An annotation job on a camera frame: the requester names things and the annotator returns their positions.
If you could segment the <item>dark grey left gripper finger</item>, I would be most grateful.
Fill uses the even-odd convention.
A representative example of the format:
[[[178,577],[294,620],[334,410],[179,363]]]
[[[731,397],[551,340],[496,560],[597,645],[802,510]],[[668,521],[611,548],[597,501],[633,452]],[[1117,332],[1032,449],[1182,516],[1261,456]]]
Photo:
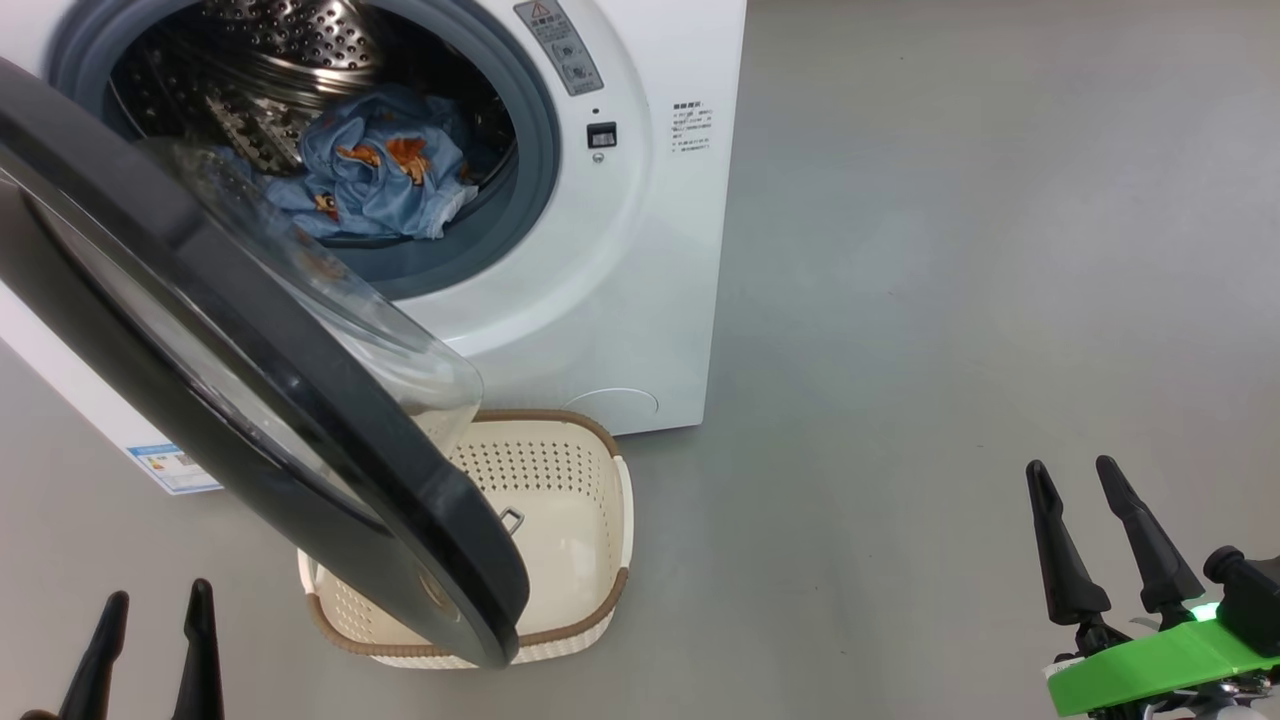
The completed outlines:
[[[108,717],[113,666],[123,650],[128,612],[128,593],[110,593],[61,702],[60,719]]]
[[[188,647],[172,717],[224,719],[212,585],[204,578],[192,583],[183,630]]]

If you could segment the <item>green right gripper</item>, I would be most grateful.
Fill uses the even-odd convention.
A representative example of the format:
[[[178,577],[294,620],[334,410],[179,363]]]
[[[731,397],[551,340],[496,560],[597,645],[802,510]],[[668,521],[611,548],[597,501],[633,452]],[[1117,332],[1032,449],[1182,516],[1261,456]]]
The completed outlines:
[[[1096,459],[1112,515],[1120,520],[1140,574],[1147,612],[1187,612],[1204,587],[1116,460]],[[1111,609],[1093,583],[1064,521],[1056,484],[1041,460],[1027,465],[1027,487],[1044,600],[1051,623],[1094,623]],[[1277,689],[1277,661],[1257,653],[1201,603],[1192,620],[1089,657],[1061,659],[1044,670],[1060,717],[1156,719],[1188,711],[1193,719],[1258,719],[1252,703]]]

